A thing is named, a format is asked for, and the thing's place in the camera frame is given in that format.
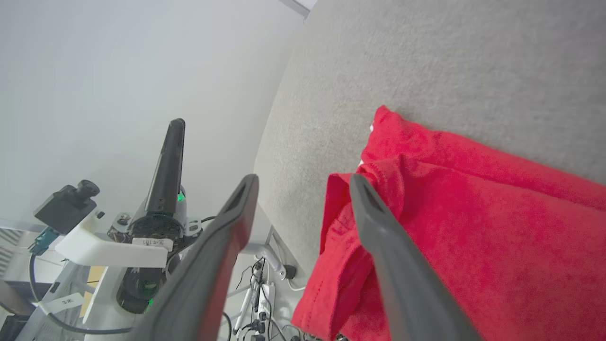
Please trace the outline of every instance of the white wall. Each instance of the white wall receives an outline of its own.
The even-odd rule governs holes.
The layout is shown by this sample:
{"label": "white wall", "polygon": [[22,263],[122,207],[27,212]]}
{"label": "white wall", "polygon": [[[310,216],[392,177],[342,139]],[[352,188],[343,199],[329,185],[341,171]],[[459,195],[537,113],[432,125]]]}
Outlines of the white wall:
{"label": "white wall", "polygon": [[[34,222],[83,178],[108,221],[136,210],[177,117],[188,211],[217,213],[253,170],[302,25],[277,0],[0,0],[0,218]],[[268,229],[261,212],[253,239]]]}

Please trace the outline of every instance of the red towel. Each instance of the red towel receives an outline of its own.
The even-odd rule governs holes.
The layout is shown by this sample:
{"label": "red towel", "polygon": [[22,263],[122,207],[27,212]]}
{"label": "red towel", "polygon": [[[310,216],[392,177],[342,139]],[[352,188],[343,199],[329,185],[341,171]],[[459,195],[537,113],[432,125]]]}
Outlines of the red towel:
{"label": "red towel", "polygon": [[[365,176],[485,340],[606,340],[606,187],[377,110]],[[350,174],[328,178],[320,256],[292,322],[390,340]]]}

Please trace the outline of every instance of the white label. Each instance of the white label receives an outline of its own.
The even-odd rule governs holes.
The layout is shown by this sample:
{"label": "white label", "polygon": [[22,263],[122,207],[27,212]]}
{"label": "white label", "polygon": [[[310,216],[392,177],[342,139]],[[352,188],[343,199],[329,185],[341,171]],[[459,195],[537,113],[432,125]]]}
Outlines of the white label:
{"label": "white label", "polygon": [[69,296],[61,297],[60,299],[45,303],[45,306],[49,312],[56,314],[65,309],[74,308],[83,304],[84,297],[82,297],[82,295],[77,292],[75,294],[71,294]]}
{"label": "white label", "polygon": [[156,239],[156,238],[133,238],[134,245],[145,245],[145,246],[155,246],[159,248],[165,248],[169,252],[173,250],[173,241],[164,238],[164,239]]}

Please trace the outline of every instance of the white cable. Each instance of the white cable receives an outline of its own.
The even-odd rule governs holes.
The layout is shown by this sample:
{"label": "white cable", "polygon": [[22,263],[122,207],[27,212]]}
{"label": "white cable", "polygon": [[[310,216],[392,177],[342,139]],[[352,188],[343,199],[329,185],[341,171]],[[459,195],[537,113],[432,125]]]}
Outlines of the white cable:
{"label": "white cable", "polygon": [[[284,264],[283,261],[283,257],[282,257],[282,250],[280,249],[280,246],[278,245],[278,241],[276,240],[276,237],[273,235],[273,233],[271,234],[271,237],[273,238],[273,241],[276,242],[276,249],[278,249],[278,257],[280,258],[280,263]],[[290,281],[290,279],[288,280],[288,286],[290,287],[290,289],[292,291],[303,291],[305,290],[305,286],[302,286],[300,288],[294,288],[292,282]]]}

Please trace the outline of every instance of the gray fabric surface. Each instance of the gray fabric surface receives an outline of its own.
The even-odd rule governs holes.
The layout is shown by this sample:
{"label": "gray fabric surface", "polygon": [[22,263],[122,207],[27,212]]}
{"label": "gray fabric surface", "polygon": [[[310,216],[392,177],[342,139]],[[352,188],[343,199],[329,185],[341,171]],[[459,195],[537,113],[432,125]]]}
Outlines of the gray fabric surface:
{"label": "gray fabric surface", "polygon": [[606,1],[320,0],[276,95],[259,202],[308,272],[325,184],[377,107],[606,183]]}

